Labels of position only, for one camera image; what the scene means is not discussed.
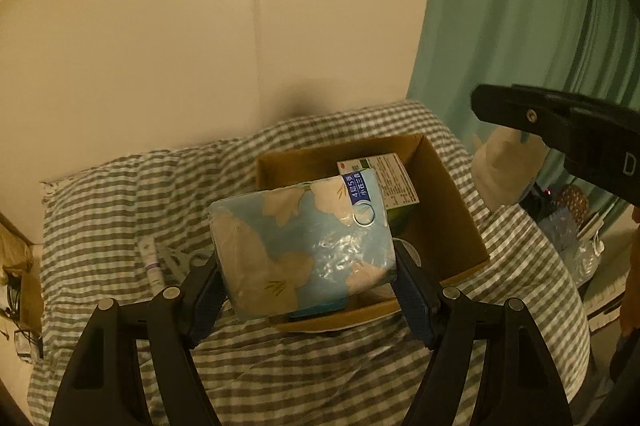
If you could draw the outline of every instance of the white label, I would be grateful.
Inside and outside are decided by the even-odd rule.
[[[625,165],[622,167],[622,172],[625,173],[626,176],[631,177],[636,172],[636,156],[633,153],[626,152],[625,154]]]
[[[376,172],[387,210],[419,202],[414,185],[395,153],[338,162],[340,174],[362,171],[367,167]]]

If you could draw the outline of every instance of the bed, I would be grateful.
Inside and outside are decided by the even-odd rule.
[[[97,301],[133,303],[151,292],[136,240],[183,253],[210,247],[206,208],[254,190],[256,158],[269,151],[371,136],[423,133],[465,201],[490,262],[458,287],[469,297],[523,299],[536,320],[571,399],[586,373],[586,316],[559,256],[518,206],[495,213],[470,176],[470,156],[422,104],[402,101],[277,123],[246,138],[181,151],[131,155],[46,186],[42,290],[45,359],[31,377],[28,402],[48,424],[56,391]],[[165,278],[171,281],[169,271]],[[155,424],[167,424],[148,345],[140,369]],[[399,424],[429,360],[401,314],[353,329],[289,335],[263,322],[239,323],[228,303],[212,335],[193,351],[207,395],[225,425]],[[471,358],[456,424],[470,419],[483,344]]]

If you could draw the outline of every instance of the cardboard box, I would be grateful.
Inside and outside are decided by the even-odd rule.
[[[42,300],[40,282],[35,276],[20,269],[6,268],[5,271],[20,278],[20,319],[18,320],[18,326],[21,329],[31,330],[37,335],[41,335],[44,301]],[[0,316],[10,321],[3,311],[0,311]]]
[[[443,285],[454,284],[489,260],[482,238],[455,183],[423,135],[364,139],[331,146],[290,150],[258,158],[258,189],[275,189],[336,175],[336,163],[396,153],[404,164],[420,203],[400,235],[420,254],[422,268]],[[372,303],[367,294],[350,298],[347,308],[323,316],[288,321],[271,318],[280,330],[322,332],[367,323],[399,311],[396,299]]]

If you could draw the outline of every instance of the white wall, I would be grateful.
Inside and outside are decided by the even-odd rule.
[[[0,212],[115,157],[403,98],[426,0],[1,0]]]

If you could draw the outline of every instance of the plastic wrap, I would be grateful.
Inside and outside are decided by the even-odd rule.
[[[604,252],[604,243],[598,234],[589,241],[576,241],[562,251],[560,257],[577,287],[588,282],[596,272]]]
[[[229,301],[240,319],[337,301],[396,273],[372,170],[219,200],[209,216]]]
[[[572,247],[578,234],[578,226],[566,207],[541,220],[538,226],[558,252]]]

